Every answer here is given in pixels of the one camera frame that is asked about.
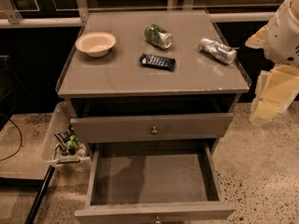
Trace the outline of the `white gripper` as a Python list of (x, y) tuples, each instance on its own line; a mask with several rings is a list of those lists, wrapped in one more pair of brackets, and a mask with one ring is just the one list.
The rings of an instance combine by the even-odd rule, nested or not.
[(249, 37), (245, 46), (262, 49), (276, 64), (258, 76), (250, 121), (265, 125), (284, 113), (299, 94), (299, 0), (285, 0), (266, 26)]

